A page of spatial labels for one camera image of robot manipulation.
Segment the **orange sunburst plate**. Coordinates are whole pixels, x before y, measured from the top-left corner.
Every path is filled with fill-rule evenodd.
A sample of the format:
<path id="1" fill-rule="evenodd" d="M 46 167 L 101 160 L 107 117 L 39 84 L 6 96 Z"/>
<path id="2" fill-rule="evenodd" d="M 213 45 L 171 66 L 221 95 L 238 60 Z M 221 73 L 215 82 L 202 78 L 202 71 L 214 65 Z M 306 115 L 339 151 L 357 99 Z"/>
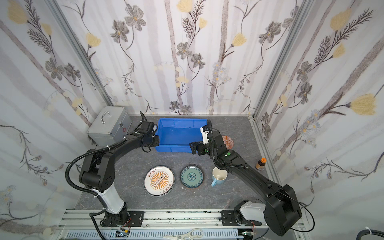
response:
<path id="1" fill-rule="evenodd" d="M 174 172 L 166 166 L 157 166 L 150 169 L 144 178 L 146 192 L 155 197 L 168 194 L 174 187 Z"/>

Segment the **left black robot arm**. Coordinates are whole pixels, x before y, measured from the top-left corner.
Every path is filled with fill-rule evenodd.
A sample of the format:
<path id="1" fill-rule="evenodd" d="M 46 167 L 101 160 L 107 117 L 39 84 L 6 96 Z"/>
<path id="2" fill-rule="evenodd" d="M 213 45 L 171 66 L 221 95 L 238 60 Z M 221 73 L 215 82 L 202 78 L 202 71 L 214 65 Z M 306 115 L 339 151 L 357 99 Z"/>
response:
<path id="1" fill-rule="evenodd" d="M 158 125 L 148 121 L 141 113 L 140 123 L 123 136 L 121 141 L 98 150 L 91 149 L 68 164 L 65 170 L 67 183 L 75 190 L 93 195 L 103 206 L 99 214 L 105 216 L 99 224 L 95 224 L 96 226 L 123 227 L 132 219 L 127 204 L 115 188 L 115 164 L 133 150 L 142 149 L 149 153 L 151 147 L 159 146 L 160 137 L 156 135 L 157 130 Z M 82 187 L 75 184 L 70 177 L 72 167 L 80 160 L 83 160 L 79 173 Z"/>

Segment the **teal patterned small plate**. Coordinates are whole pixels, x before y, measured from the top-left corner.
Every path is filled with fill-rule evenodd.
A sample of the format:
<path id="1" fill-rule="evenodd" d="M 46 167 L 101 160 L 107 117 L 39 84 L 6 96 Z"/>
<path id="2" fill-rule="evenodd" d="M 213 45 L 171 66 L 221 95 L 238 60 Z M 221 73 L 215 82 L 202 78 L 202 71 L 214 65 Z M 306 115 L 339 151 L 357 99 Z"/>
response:
<path id="1" fill-rule="evenodd" d="M 204 182 L 204 172 L 197 165 L 188 165 L 182 169 L 180 180 L 185 187 L 196 189 Z"/>

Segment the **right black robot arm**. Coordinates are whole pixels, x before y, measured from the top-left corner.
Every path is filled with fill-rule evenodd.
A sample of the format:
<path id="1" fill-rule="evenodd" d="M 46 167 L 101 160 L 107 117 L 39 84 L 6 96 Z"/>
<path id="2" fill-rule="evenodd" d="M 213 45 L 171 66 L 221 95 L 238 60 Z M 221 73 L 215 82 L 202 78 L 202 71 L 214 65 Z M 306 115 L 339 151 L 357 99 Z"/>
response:
<path id="1" fill-rule="evenodd" d="M 240 154 L 227 149 L 221 133 L 212 127 L 212 122 L 201 127 L 202 141 L 190 143 L 192 154 L 208 155 L 215 167 L 226 171 L 251 188 L 262 198 L 260 204 L 242 201 L 234 208 L 235 222 L 265 223 L 272 232 L 282 237 L 302 217 L 295 191 L 289 185 L 281 186 L 263 176 L 250 166 Z"/>

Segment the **blue plastic bin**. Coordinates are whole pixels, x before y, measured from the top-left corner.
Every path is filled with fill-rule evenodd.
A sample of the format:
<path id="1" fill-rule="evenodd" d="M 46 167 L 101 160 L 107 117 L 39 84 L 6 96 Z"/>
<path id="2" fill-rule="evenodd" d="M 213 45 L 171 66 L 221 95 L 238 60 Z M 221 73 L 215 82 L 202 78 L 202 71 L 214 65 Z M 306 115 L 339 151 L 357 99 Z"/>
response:
<path id="1" fill-rule="evenodd" d="M 158 121 L 157 135 L 160 153 L 191 153 L 190 143 L 202 142 L 201 128 L 207 125 L 206 119 L 161 118 Z"/>

